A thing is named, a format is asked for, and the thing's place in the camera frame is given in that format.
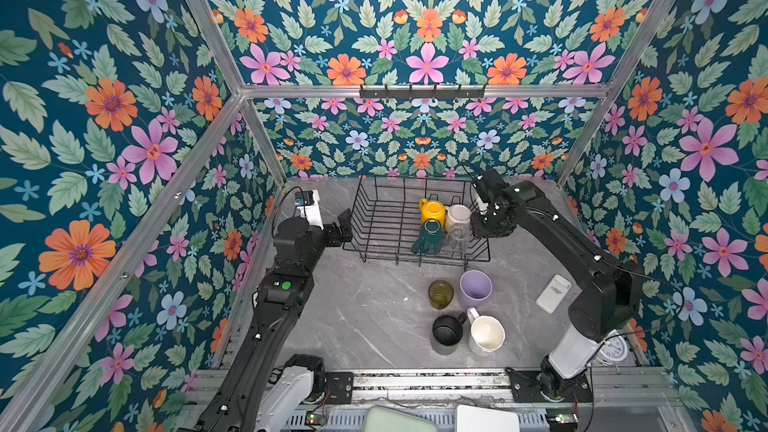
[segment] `aluminum frame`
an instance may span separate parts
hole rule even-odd
[[[589,119],[587,119],[587,123],[584,124],[584,127],[574,141],[571,150],[568,152],[568,158],[565,159],[565,163],[562,168],[560,168],[557,179],[560,187],[565,187],[576,164],[581,160],[582,155],[586,153],[592,138],[603,123],[605,114],[616,102],[619,93],[624,88],[624,84],[632,77],[632,72],[634,72],[635,67],[638,66],[640,58],[643,53],[645,53],[650,42],[656,36],[656,33],[661,27],[661,23],[667,17],[667,14],[670,12],[676,1],[677,0],[653,0],[653,2],[650,3],[645,20],[643,20],[643,23],[638,28],[638,32],[634,35],[629,44],[629,48],[621,56],[619,64],[610,76],[608,81],[608,95],[600,100],[594,109],[592,109],[592,113],[590,114]]]
[[[181,197],[197,177],[229,129],[244,103],[242,96],[230,98],[208,125],[195,147],[168,181],[158,199],[128,236],[107,269],[88,291],[22,388],[0,414],[3,430],[26,432],[32,429],[44,408],[69,376],[82,350],[91,343],[99,324],[109,314],[129,278],[178,206]]]

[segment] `pink flower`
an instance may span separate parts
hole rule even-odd
[[[219,188],[226,184],[226,170],[221,168],[221,165],[219,165],[217,168],[212,168],[211,171],[214,173],[214,184],[216,184]]]
[[[466,40],[463,41],[462,48],[458,50],[458,53],[464,54],[464,60],[466,60],[469,57],[478,56],[479,50],[480,50],[480,45],[478,45],[477,40],[472,39],[470,41],[466,41]]]
[[[533,114],[520,118],[520,125],[523,126],[523,130],[536,127],[536,122],[538,122],[538,119]]]
[[[638,181],[638,168],[629,164],[625,170],[621,171],[621,175],[624,178],[621,179],[622,183],[627,184],[628,187],[632,187]]]
[[[149,250],[147,251],[147,254],[144,256],[144,260],[142,260],[141,264],[139,264],[139,266],[136,267],[136,270],[134,270],[134,275],[136,277],[141,277],[142,275],[144,275],[144,264],[149,265],[150,267],[154,267],[155,265],[158,264],[158,258],[155,257],[154,255],[150,254],[150,252],[154,252],[154,251],[158,250],[158,246],[159,245],[160,245],[160,241],[156,240],[149,247]]]
[[[746,300],[757,304],[746,311],[746,316],[754,321],[759,321],[768,314],[768,281],[764,278],[757,281],[757,290],[760,292],[757,293],[751,288],[745,288],[741,291]]]
[[[584,83],[589,79],[592,83],[600,82],[603,78],[603,73],[600,69],[609,66],[616,60],[614,56],[602,57],[605,53],[605,42],[600,43],[597,47],[592,49],[592,53],[587,56],[587,53],[580,50],[574,56],[574,62],[576,66],[571,67],[563,73],[563,77],[566,79],[573,79],[574,83]]]
[[[624,153],[629,155],[634,154],[637,157],[640,154],[640,146],[644,146],[648,143],[648,139],[643,137],[645,132],[645,126],[639,126],[637,129],[634,126],[629,126],[629,133],[621,139],[621,143],[627,147],[624,148]]]
[[[279,83],[278,79],[290,78],[290,74],[285,69],[278,67],[280,64],[279,53],[270,52],[264,58],[264,51],[255,43],[250,44],[250,53],[254,57],[243,56],[240,58],[240,63],[249,69],[254,69],[254,72],[250,74],[253,83],[262,83],[266,79],[266,83],[276,86]]]
[[[605,124],[604,130],[610,132],[612,136],[615,136],[616,132],[618,132],[618,128],[624,126],[623,114],[624,106],[617,108],[616,103],[610,106],[610,112],[606,112],[605,114],[605,121],[607,123]]]
[[[696,129],[699,128],[698,122],[701,122],[703,118],[704,116],[699,114],[699,107],[694,106],[691,110],[683,109],[683,118],[677,121],[677,125],[683,127],[683,134],[687,133],[688,129],[696,132]]]
[[[715,161],[724,166],[735,164],[739,160],[736,151],[720,146],[734,138],[737,127],[736,124],[723,126],[712,137],[714,128],[712,121],[706,118],[702,119],[699,122],[698,130],[696,130],[699,139],[691,136],[680,139],[680,148],[686,152],[693,152],[693,154],[683,159],[683,163],[680,164],[680,170],[693,170],[701,162],[699,175],[706,182],[709,182],[715,176]]]
[[[400,130],[400,126],[397,125],[402,120],[398,120],[395,118],[395,113],[389,114],[389,119],[382,118],[382,130],[386,129],[388,132],[392,133],[394,130]]]
[[[417,56],[410,56],[406,59],[406,62],[414,70],[411,72],[411,76],[408,78],[409,82],[418,82],[424,79],[424,85],[427,85],[429,79],[433,82],[442,82],[441,69],[448,63],[446,56],[435,57],[435,46],[431,42],[427,42],[422,46],[422,58]]]
[[[704,244],[706,248],[714,251],[704,254],[704,263],[715,264],[718,262],[717,270],[723,277],[728,277],[730,275],[731,265],[739,270],[747,270],[749,268],[746,264],[746,260],[744,260],[743,257],[736,255],[737,253],[746,250],[746,240],[738,238],[733,242],[728,243],[729,240],[730,236],[728,235],[728,231],[724,228],[717,231],[717,242],[715,242],[712,237],[704,237],[701,239],[701,243]]]
[[[129,345],[123,350],[123,345],[117,344],[114,346],[112,357],[105,357],[99,361],[99,365],[104,370],[104,375],[101,376],[101,385],[106,384],[112,378],[116,384],[123,381],[123,370],[134,368],[134,360],[129,358],[133,352],[133,345]]]
[[[448,120],[448,130],[458,132],[461,129],[466,129],[467,125],[464,123],[466,121],[466,117],[459,117],[458,114],[456,114],[453,119]]]
[[[289,72],[293,72],[294,70],[301,70],[301,64],[299,64],[300,60],[301,57],[295,57],[292,50],[289,50],[287,53],[280,53],[280,64],[282,66],[288,66]]]
[[[370,117],[373,117],[376,115],[377,110],[383,110],[384,104],[379,102],[380,99],[357,99],[355,98],[355,102],[359,103],[360,105],[357,107],[357,113],[360,115],[367,113]]]
[[[554,68],[565,70],[565,67],[572,66],[574,64],[575,52],[568,52],[568,49],[563,50],[560,56],[554,58]]]
[[[331,109],[331,113],[336,115],[340,110],[346,110],[346,104],[344,103],[343,97],[338,99],[323,99],[322,104],[320,104],[320,108],[323,110]]]
[[[765,350],[762,338],[755,337],[753,341],[754,344],[748,339],[741,339],[741,346],[746,349],[742,350],[741,358],[747,362],[752,362],[755,372],[762,375],[766,371],[766,367],[768,367],[768,350]]]
[[[677,254],[677,260],[683,260],[685,254],[690,254],[693,249],[690,245],[687,245],[688,235],[679,235],[676,231],[672,231],[672,238],[666,238],[664,243],[669,246],[667,253],[669,255]]]
[[[470,99],[467,104],[467,110],[473,111],[475,117],[479,116],[483,112],[490,112],[491,105],[496,102],[495,97],[483,97],[482,99]]]
[[[170,247],[168,247],[165,250],[165,252],[167,254],[172,254],[174,256],[174,262],[178,262],[179,256],[187,257],[187,245],[189,244],[190,244],[190,241],[184,238],[184,234],[171,236]]]
[[[163,139],[163,126],[157,120],[149,122],[149,137],[138,126],[130,128],[130,134],[141,147],[128,146],[123,150],[123,157],[138,164],[143,162],[139,170],[142,184],[152,182],[155,169],[163,180],[169,180],[176,172],[176,161],[168,154],[175,152],[178,141],[173,137]]]
[[[518,113],[518,110],[520,109],[528,108],[528,102],[526,102],[526,100],[528,100],[527,97],[506,97],[504,100],[506,100],[506,102],[502,109],[509,109],[513,115]]]
[[[321,117],[315,114],[315,116],[312,118],[312,128],[318,129],[322,132],[323,130],[326,129],[326,127],[328,127],[328,122],[326,122],[326,117],[325,116]]]
[[[107,317],[104,319],[103,322],[101,322],[101,325],[98,326],[98,329],[96,330],[96,335],[94,338],[97,342],[101,342],[104,340],[105,337],[107,337],[107,333],[109,333],[109,323],[112,323],[113,327],[125,327],[126,321],[125,321],[125,314],[122,312],[119,312],[120,310],[126,308],[130,301],[134,299],[134,296],[131,294],[125,294],[121,295],[117,302],[114,303],[112,306],[112,311],[107,315]]]
[[[136,164],[125,163],[125,158],[122,156],[118,157],[116,163],[110,162],[107,164],[107,168],[112,172],[112,175],[109,177],[110,184],[120,182],[120,188],[125,190],[128,188],[129,182],[136,182],[136,176],[131,173],[136,169]]]
[[[376,46],[376,50],[379,51],[379,59],[381,58],[391,59],[392,54],[397,53],[394,40],[390,40],[389,42],[387,42],[386,39],[382,39],[381,44]]]

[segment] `blue flower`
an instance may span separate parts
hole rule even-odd
[[[22,200],[26,202],[29,200],[30,197],[37,198],[39,197],[35,191],[39,190],[40,186],[33,186],[32,183],[29,180],[24,180],[24,187],[16,186],[13,188],[14,191],[19,192],[20,194],[24,194],[22,196]]]
[[[85,172],[85,175],[88,177],[92,177],[92,180],[91,180],[92,183],[98,184],[98,181],[104,180],[104,169],[99,168],[99,166],[94,164],[91,170],[87,170]]]
[[[98,202],[94,202],[90,206],[87,202],[82,202],[81,206],[85,209],[85,212],[80,213],[80,218],[88,217],[88,221],[92,222],[94,220],[94,216],[101,215],[101,212],[96,210],[98,208]]]
[[[134,419],[139,415],[139,404],[131,404],[128,406],[128,413],[123,417],[123,420],[127,420],[129,423],[133,423]]]
[[[53,52],[49,52],[48,56],[50,56],[52,59],[48,62],[48,64],[51,67],[56,67],[57,72],[62,73],[63,70],[69,70],[69,66],[67,65],[67,57],[62,57],[59,59]]]
[[[43,283],[45,274],[35,275],[34,272],[30,271],[27,277],[29,277],[28,281],[24,281],[18,285],[19,288],[28,289],[27,295],[34,295],[35,289],[45,288],[45,284]]]

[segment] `black wire dish rack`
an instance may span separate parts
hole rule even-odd
[[[418,201],[437,200],[446,207],[463,204],[475,211],[469,180],[446,178],[361,177],[352,205],[352,241],[345,250],[369,259],[417,262],[421,264],[459,265],[466,270],[470,262],[490,262],[487,238],[470,236],[466,250],[454,252],[447,247],[435,255],[414,254],[411,246],[422,225]]]

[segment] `green leaf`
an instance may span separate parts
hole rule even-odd
[[[48,117],[48,112],[45,110],[45,102],[34,87],[21,82],[6,82],[2,88],[2,98],[8,101],[19,119],[28,121],[38,132],[43,131],[44,118]]]

